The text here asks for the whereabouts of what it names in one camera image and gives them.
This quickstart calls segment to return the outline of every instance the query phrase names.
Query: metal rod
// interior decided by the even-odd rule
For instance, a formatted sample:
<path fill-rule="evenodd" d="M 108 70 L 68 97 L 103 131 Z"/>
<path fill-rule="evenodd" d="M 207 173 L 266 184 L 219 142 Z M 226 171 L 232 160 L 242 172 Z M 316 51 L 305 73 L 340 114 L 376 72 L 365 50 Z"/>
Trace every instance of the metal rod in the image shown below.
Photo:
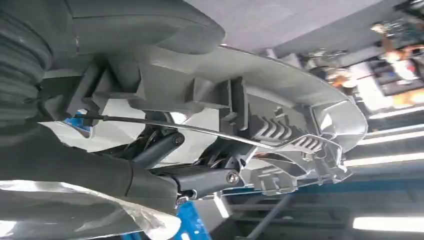
<path fill-rule="evenodd" d="M 264 149 L 270 149 L 270 150 L 280 150 L 280 149 L 282 149 L 282 148 L 284 148 L 284 147 L 286 147 L 286 146 L 288 146 L 288 145 L 290 145 L 290 144 L 292 144 L 296 141 L 299 141 L 302 138 L 314 138 L 314 139 L 319 139 L 321 141 L 324 141 L 326 143 L 337 145 L 337 148 L 339 149 L 339 152 L 340 152 L 340 158 L 342 157 L 341 156 L 342 155 L 341 154 L 342 148 L 340 147 L 340 145 L 338 145 L 337 143 L 335 143 L 333 141 L 330 141 L 328 139 L 325 139 L 323 137 L 316 136 L 316 135 L 313 135 L 313 134 L 305 134 L 305 135 L 297 137 L 293 140 L 284 141 L 281 144 L 269 145 L 269 144 L 261 143 L 261 142 L 258 142 L 258 141 L 249 140 L 249 139 L 246 139 L 246 138 L 243 138 L 243 137 L 229 135 L 229 134 L 219 132 L 219 131 L 214 131 L 214 130 L 196 127 L 196 126 L 175 124 L 175 123 L 170 123 L 170 122 L 165 122 L 165 121 L 146 120 L 146 119 L 142 119 L 142 118 L 123 117 L 123 116 L 88 115 L 88 114 L 77 114 L 77 115 L 75 115 L 74 118 L 150 124 L 150 125 L 163 126 L 163 127 L 169 127 L 169 128 L 183 129 L 183 130 L 195 131 L 195 132 L 204 133 L 204 134 L 210 134 L 210 135 L 218 136 L 218 137 L 221 137 L 221 138 L 224 138 L 224 139 L 235 140 L 235 141 L 238 141 L 238 142 L 242 142 L 242 143 L 245 143 L 245 144 L 250 144 L 250 145 L 253 145 L 253 146 L 261 147 L 261 148 L 264 148 Z M 311 153 L 314 153 L 314 151 L 316 152 L 317 149 L 314 148 L 313 150 L 311 150 L 311 152 L 305 152 L 305 153 L 311 154 Z"/>
<path fill-rule="evenodd" d="M 261 233 L 267 229 L 270 222 L 277 216 L 277 214 L 287 206 L 290 201 L 291 195 L 285 195 L 274 208 L 262 219 L 262 221 L 252 230 L 252 232 L 246 237 L 249 240 L 255 240 L 261 235 Z"/>

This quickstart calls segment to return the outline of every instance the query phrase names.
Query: aluminum foil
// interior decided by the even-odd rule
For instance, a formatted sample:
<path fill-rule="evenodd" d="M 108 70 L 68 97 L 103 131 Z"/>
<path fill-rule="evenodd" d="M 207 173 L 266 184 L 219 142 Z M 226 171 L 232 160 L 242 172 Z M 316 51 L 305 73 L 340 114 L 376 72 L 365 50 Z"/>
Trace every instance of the aluminum foil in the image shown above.
<path fill-rule="evenodd" d="M 64 183 L 0 181 L 0 239 L 94 239 L 144 231 L 172 238 L 179 218 Z"/>

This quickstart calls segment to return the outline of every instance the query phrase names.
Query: person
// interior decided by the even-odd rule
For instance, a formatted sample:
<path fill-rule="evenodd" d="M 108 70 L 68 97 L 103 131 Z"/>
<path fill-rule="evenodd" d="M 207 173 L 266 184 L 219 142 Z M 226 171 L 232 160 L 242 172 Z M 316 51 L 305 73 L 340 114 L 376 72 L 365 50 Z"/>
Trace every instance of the person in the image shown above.
<path fill-rule="evenodd" d="M 420 78 L 420 71 L 410 59 L 414 50 L 424 49 L 423 44 L 410 45 L 401 50 L 393 47 L 392 41 L 386 35 L 386 28 L 382 24 L 375 24 L 371 30 L 379 33 L 382 37 L 382 46 L 384 48 L 385 60 L 391 64 L 394 72 L 403 80 L 398 84 L 411 84 L 413 80 Z"/>

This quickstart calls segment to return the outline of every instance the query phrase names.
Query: fluorescent light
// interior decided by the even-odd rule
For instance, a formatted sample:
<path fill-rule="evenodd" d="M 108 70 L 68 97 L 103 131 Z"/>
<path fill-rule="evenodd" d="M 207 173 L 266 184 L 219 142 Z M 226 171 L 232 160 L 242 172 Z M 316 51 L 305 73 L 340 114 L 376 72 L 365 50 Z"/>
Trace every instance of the fluorescent light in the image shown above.
<path fill-rule="evenodd" d="M 403 127 L 391 128 L 391 129 L 386 129 L 386 130 L 381 130 L 381 131 L 373 131 L 373 132 L 367 133 L 366 135 L 367 136 L 373 136 L 373 135 L 395 133 L 395 132 L 400 132 L 400 131 L 405 131 L 405 130 L 412 130 L 412 129 L 420 129 L 420 128 L 424 128 L 424 124 L 417 124 L 417 125 L 411 125 L 411 126 L 403 126 Z"/>
<path fill-rule="evenodd" d="M 402 134 L 396 134 L 396 135 L 390 135 L 390 136 L 380 136 L 380 137 L 374 137 L 370 139 L 364 139 L 364 140 L 360 140 L 358 142 L 358 145 L 378 144 L 378 143 L 403 140 L 403 139 L 412 139 L 412 138 L 418 138 L 418 137 L 424 137 L 424 131 L 414 131 L 414 132 L 408 132 L 408 133 L 402 133 Z"/>
<path fill-rule="evenodd" d="M 229 215 L 227 208 L 225 207 L 224 202 L 221 199 L 221 197 L 219 197 L 217 194 L 215 194 L 215 196 L 213 197 L 213 201 L 215 202 L 216 207 L 218 208 L 218 211 L 221 214 L 221 216 L 224 219 L 228 218 L 230 215 Z"/>
<path fill-rule="evenodd" d="M 417 107 L 412 107 L 408 109 L 377 113 L 377 114 L 369 116 L 369 119 L 384 119 L 388 117 L 393 117 L 393 116 L 402 115 L 402 114 L 409 114 L 409 113 L 418 112 L 422 110 L 424 110 L 424 106 L 417 106 Z"/>
<path fill-rule="evenodd" d="M 356 217 L 353 228 L 361 230 L 424 233 L 424 217 Z"/>
<path fill-rule="evenodd" d="M 343 164 L 346 167 L 351 167 L 351 166 L 361 166 L 361 165 L 371 165 L 371 164 L 405 162 L 405 161 L 413 161 L 413 160 L 421 160 L 421 159 L 424 159 L 424 152 L 352 159 L 352 160 L 344 161 Z"/>

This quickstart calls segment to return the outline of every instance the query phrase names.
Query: screw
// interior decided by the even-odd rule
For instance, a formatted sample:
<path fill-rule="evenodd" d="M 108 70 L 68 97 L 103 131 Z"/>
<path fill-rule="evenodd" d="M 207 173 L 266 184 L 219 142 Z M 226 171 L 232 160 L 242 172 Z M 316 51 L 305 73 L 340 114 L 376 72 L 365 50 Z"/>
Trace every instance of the screw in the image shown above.
<path fill-rule="evenodd" d="M 236 172 L 231 172 L 230 174 L 228 174 L 228 176 L 226 177 L 226 180 L 228 183 L 230 184 L 236 184 L 239 181 L 239 175 Z"/>
<path fill-rule="evenodd" d="M 176 136 L 176 137 L 174 137 L 174 139 L 173 139 L 173 144 L 175 144 L 175 146 L 180 146 L 181 144 L 183 144 L 183 143 L 184 143 L 184 140 L 186 140 L 186 139 L 184 138 L 184 135 Z"/>

